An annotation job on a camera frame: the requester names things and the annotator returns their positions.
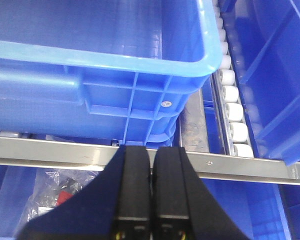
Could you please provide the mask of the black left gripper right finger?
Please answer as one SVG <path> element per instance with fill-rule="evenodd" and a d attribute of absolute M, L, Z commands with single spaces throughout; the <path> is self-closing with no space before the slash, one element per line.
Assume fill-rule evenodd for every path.
<path fill-rule="evenodd" d="M 198 177 L 183 147 L 156 152 L 152 190 L 153 239 L 248 239 Z"/>

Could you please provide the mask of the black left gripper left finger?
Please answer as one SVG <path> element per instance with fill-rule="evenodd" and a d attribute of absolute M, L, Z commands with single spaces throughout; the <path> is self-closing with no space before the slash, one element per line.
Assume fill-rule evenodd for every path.
<path fill-rule="evenodd" d="M 104 170 L 53 210 L 30 220 L 18 240 L 148 240 L 150 159 L 143 146 L 121 146 Z"/>

